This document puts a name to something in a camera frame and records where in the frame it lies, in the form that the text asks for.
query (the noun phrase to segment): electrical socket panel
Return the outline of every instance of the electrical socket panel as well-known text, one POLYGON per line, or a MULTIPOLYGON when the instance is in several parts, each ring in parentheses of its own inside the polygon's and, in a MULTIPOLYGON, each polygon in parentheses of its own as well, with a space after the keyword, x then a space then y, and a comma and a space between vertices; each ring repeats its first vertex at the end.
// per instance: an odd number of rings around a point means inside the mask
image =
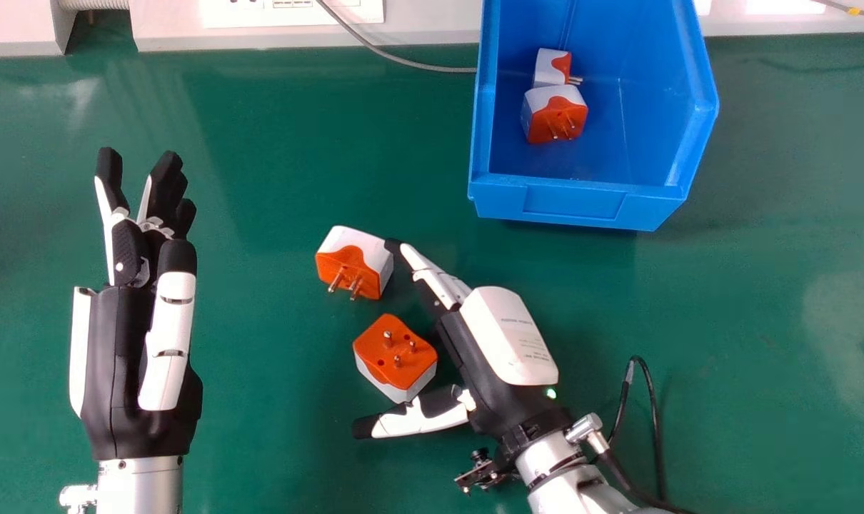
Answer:
MULTIPOLYGON (((198 0, 204 29, 337 25, 314 0, 198 0)), ((384 0, 327 0, 352 24, 384 23, 384 0)))

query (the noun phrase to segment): green tabletop surface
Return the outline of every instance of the green tabletop surface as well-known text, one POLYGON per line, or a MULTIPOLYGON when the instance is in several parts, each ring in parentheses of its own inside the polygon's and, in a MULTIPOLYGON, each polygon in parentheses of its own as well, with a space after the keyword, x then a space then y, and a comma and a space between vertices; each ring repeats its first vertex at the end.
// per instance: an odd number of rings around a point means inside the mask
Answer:
MULTIPOLYGON (((175 150, 199 208, 188 514, 530 511, 518 483, 455 487, 492 446, 468 427, 351 438, 351 420, 390 406, 356 370, 355 336, 385 312, 431 323, 403 274, 382 302, 327 294, 313 255, 334 224, 520 293, 575 415, 612 419, 627 358, 646 358, 673 502, 864 512, 864 35, 710 39, 720 117, 655 233, 477 218, 471 76, 362 48, 139 54, 124 16, 71 46, 0 61, 0 512, 63 512, 60 488, 96 478, 67 359, 72 288, 105 281, 100 146, 124 156, 135 208, 175 150)), ((636 381, 617 449, 652 488, 647 407, 636 381)))

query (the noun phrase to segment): robotic arm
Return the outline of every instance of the robotic arm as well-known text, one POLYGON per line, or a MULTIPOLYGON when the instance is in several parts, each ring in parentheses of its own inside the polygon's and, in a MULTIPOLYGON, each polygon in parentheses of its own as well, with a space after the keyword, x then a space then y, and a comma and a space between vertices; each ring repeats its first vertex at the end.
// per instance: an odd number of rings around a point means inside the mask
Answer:
POLYGON ((121 192, 121 156, 99 150, 96 197, 109 283, 74 290, 70 404, 99 462, 96 485, 70 485, 59 501, 70 514, 181 512, 181 476, 203 384, 191 370, 197 276, 185 240, 196 209, 187 178, 166 152, 147 178, 137 221, 121 192))
POLYGON ((402 241, 387 240, 386 248, 410 270, 465 385, 420 394, 411 403, 355 420, 354 437, 415 435, 469 423, 498 445, 493 458, 486 448, 471 454, 473 468, 455 478, 465 494, 519 475, 533 512, 669 514, 636 507, 588 464, 581 443, 612 458, 601 420, 588 414, 573 423, 553 399, 559 370, 520 296, 494 286, 471 290, 402 241))

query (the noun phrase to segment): power plug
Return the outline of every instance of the power plug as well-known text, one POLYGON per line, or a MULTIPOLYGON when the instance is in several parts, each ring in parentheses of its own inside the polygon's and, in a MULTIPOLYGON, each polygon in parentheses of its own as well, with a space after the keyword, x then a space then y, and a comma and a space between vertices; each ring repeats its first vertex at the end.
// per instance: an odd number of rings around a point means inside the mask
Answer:
POLYGON ((588 104, 571 84, 535 88, 524 94, 521 126, 531 144, 581 136, 588 119, 588 104))
POLYGON ((391 277, 393 255, 382 238, 337 225, 315 253, 315 264, 328 293, 343 288, 350 291, 351 300, 357 296, 378 300, 391 277))
POLYGON ((572 75, 572 52, 565 50, 540 49, 537 62, 533 67, 533 87, 580 86, 581 77, 572 75))
POLYGON ((356 367, 394 403, 413 400, 435 376, 438 352, 384 313, 353 342, 356 367))

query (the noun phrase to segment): blue container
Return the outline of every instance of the blue container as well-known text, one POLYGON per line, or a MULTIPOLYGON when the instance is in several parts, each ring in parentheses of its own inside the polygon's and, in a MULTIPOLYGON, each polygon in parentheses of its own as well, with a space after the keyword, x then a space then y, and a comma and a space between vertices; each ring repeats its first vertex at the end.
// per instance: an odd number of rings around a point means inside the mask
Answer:
POLYGON ((654 231, 686 200, 718 111, 693 0, 485 0, 468 196, 484 218, 654 231), (527 144, 540 47, 572 52, 588 123, 527 144))

